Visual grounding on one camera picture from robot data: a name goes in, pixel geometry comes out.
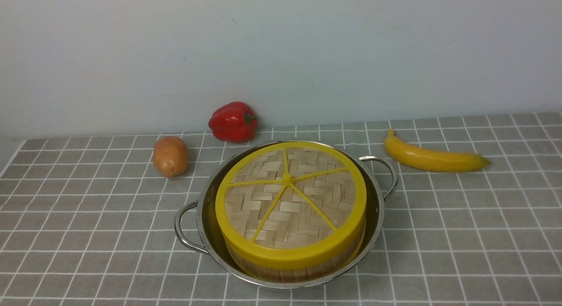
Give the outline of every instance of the potato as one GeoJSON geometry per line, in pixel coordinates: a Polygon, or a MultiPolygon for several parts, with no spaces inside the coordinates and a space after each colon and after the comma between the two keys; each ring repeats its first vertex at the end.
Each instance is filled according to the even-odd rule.
{"type": "Polygon", "coordinates": [[[181,176],[187,170],[187,146],[174,136],[160,138],[154,144],[152,163],[166,178],[181,176]]]}

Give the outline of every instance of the pepper stem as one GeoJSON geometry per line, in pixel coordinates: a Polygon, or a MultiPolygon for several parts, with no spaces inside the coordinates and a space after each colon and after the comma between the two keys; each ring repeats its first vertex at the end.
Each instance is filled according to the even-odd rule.
{"type": "Polygon", "coordinates": [[[244,114],[244,118],[246,120],[246,123],[250,124],[252,120],[256,119],[256,116],[251,114],[244,114]]]}

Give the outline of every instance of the gray checkered tablecloth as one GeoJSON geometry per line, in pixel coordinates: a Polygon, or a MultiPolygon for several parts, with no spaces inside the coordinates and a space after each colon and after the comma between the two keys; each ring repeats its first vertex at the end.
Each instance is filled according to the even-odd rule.
{"type": "MultiPolygon", "coordinates": [[[[290,126],[246,144],[173,133],[184,176],[151,164],[159,136],[28,140],[0,179],[0,306],[562,305],[562,115],[503,114],[290,126]],[[175,212],[219,164],[271,140],[316,140],[388,158],[395,128],[425,148],[476,151],[492,165],[428,173],[396,164],[372,252],[306,290],[257,288],[175,240],[175,212]]],[[[373,171],[384,188],[390,176],[373,171]]],[[[195,212],[184,230],[197,238],[195,212]]]]}

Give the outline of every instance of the pot rim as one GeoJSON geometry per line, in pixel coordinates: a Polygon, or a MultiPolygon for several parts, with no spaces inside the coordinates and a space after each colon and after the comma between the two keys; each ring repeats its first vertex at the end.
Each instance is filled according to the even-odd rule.
{"type": "Polygon", "coordinates": [[[328,144],[324,144],[322,142],[315,142],[315,141],[311,141],[311,140],[275,140],[275,141],[271,141],[271,142],[266,142],[265,144],[259,144],[257,146],[250,147],[248,150],[245,150],[243,152],[243,154],[247,154],[251,151],[259,150],[261,148],[264,148],[266,146],[270,146],[272,144],[279,144],[279,143],[283,143],[283,142],[311,142],[311,143],[321,144],[321,145],[326,146],[328,148],[338,150],[339,152],[343,153],[345,156],[347,156],[348,158],[353,160],[355,162],[355,164],[363,170],[364,174],[367,174],[367,176],[369,177],[369,179],[371,180],[371,182],[372,182],[372,184],[375,188],[375,193],[377,195],[377,199],[378,199],[378,202],[379,202],[379,207],[378,207],[378,209],[379,209],[378,210],[379,219],[378,219],[378,222],[377,222],[377,227],[375,228],[375,232],[373,233],[373,236],[371,237],[371,240],[369,240],[367,246],[365,246],[365,248],[363,248],[363,250],[361,250],[351,262],[349,262],[348,264],[346,264],[342,268],[339,268],[335,272],[332,272],[330,274],[326,274],[325,276],[322,276],[320,278],[316,278],[314,280],[309,280],[309,281],[304,281],[304,282],[293,282],[293,283],[270,282],[270,281],[265,281],[265,280],[255,278],[253,276],[249,276],[249,275],[233,268],[230,264],[226,263],[217,254],[217,252],[215,251],[213,246],[211,246],[211,243],[209,242],[209,240],[208,240],[208,238],[207,238],[207,236],[204,232],[205,229],[204,229],[204,226],[203,226],[202,211],[203,211],[203,203],[205,201],[205,194],[208,192],[211,184],[213,183],[213,181],[215,180],[215,178],[219,174],[219,172],[224,170],[225,167],[227,167],[227,166],[232,166],[231,162],[233,162],[234,157],[231,158],[230,160],[227,160],[225,163],[221,164],[221,166],[219,166],[219,168],[215,172],[213,172],[213,174],[211,174],[211,176],[209,176],[209,179],[205,183],[205,186],[203,186],[202,192],[200,193],[200,196],[199,196],[199,200],[197,201],[197,213],[196,213],[197,232],[199,234],[199,238],[201,239],[201,242],[203,243],[203,246],[209,252],[209,255],[213,258],[213,260],[215,260],[227,272],[236,276],[237,278],[240,278],[241,280],[243,280],[245,282],[248,282],[248,283],[251,283],[251,284],[256,284],[258,286],[263,286],[263,287],[266,287],[266,288],[276,288],[276,289],[281,289],[281,290],[287,290],[287,289],[291,289],[291,288],[309,288],[311,286],[317,286],[319,284],[324,284],[326,282],[329,282],[330,280],[333,280],[337,276],[340,276],[341,274],[347,272],[348,270],[353,268],[353,266],[355,266],[360,260],[362,260],[362,258],[364,258],[369,253],[371,248],[374,246],[379,234],[381,233],[382,224],[383,224],[383,220],[384,220],[384,217],[385,217],[385,199],[383,198],[383,194],[381,192],[381,187],[379,186],[377,180],[375,179],[373,172],[370,169],[368,169],[367,166],[359,158],[351,156],[345,151],[339,150],[337,148],[334,148],[334,147],[332,147],[328,144]]]}

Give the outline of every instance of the banana tip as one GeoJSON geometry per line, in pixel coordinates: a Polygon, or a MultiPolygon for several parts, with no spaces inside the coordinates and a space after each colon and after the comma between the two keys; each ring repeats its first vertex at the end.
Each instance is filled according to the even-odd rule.
{"type": "Polygon", "coordinates": [[[484,162],[485,166],[488,166],[489,164],[492,164],[492,162],[488,158],[485,158],[485,157],[482,157],[482,161],[484,162]]]}

